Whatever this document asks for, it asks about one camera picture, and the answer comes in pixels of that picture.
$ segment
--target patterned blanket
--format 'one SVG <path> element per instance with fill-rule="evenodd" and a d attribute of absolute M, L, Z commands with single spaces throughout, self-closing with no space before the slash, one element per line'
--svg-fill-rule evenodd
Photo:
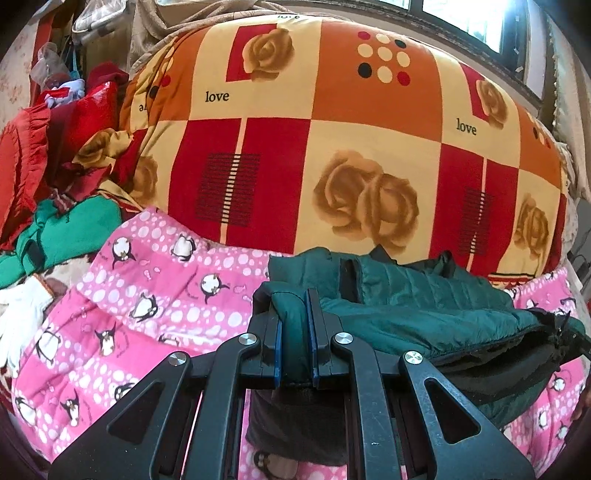
<path fill-rule="evenodd" d="M 400 262 L 451 250 L 498 286 L 556 267 L 566 175 L 498 85 L 407 37 L 267 15 L 180 34 L 130 83 L 132 196 L 227 245 Z"/>

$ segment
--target floral wallpaper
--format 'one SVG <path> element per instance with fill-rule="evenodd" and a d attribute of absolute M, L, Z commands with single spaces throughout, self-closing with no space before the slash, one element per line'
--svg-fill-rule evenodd
<path fill-rule="evenodd" d="M 26 25 L 0 60 L 0 131 L 21 108 L 29 106 L 29 72 L 37 25 Z"/>

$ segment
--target white glove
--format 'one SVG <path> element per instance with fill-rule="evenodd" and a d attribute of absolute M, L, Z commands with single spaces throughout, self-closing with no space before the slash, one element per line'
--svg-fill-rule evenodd
<path fill-rule="evenodd" d="M 8 308 L 0 316 L 0 368 L 16 377 L 23 350 L 43 323 L 43 311 L 53 301 L 45 282 L 33 275 L 22 285 L 0 290 L 0 304 Z"/>

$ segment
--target beige blanket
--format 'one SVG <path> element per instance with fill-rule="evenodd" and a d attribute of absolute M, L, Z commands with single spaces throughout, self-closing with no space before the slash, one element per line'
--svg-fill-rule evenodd
<path fill-rule="evenodd" d="M 281 5 L 263 0 L 219 0 L 205 7 L 195 3 L 195 12 L 176 25 L 167 25 L 158 13 L 155 0 L 138 0 L 135 7 L 129 51 L 129 75 L 133 77 L 154 53 L 167 45 L 173 37 L 190 30 L 201 30 L 222 22 L 240 18 L 291 13 Z M 326 17 L 325 13 L 308 13 Z"/>

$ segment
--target green garment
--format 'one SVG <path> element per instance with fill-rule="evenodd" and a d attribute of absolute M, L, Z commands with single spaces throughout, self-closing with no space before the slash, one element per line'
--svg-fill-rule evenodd
<path fill-rule="evenodd" d="M 37 206 L 33 223 L 17 239 L 14 252 L 0 255 L 0 288 L 79 255 L 100 250 L 121 225 L 117 204 L 91 197 L 58 217 L 52 200 Z"/>
<path fill-rule="evenodd" d="M 343 299 L 340 292 L 341 263 L 347 260 L 355 264 L 359 303 Z M 419 351 L 438 367 L 478 349 L 494 358 L 502 351 L 496 353 L 491 343 L 518 343 L 524 332 L 542 328 L 536 315 L 514 308 L 505 292 L 460 267 L 447 268 L 449 261 L 442 256 L 408 268 L 324 248 L 292 258 L 271 257 L 271 281 L 263 283 L 257 298 L 269 299 L 283 321 L 282 384 L 310 381 L 304 300 L 308 288 L 319 292 L 324 312 L 338 315 L 345 331 L 374 349 L 394 355 Z M 451 274 L 441 276 L 444 270 Z M 584 332 L 576 319 L 570 319 L 569 326 Z M 535 401 L 550 375 L 543 381 L 532 375 L 518 394 L 479 408 L 496 425 L 506 425 Z"/>

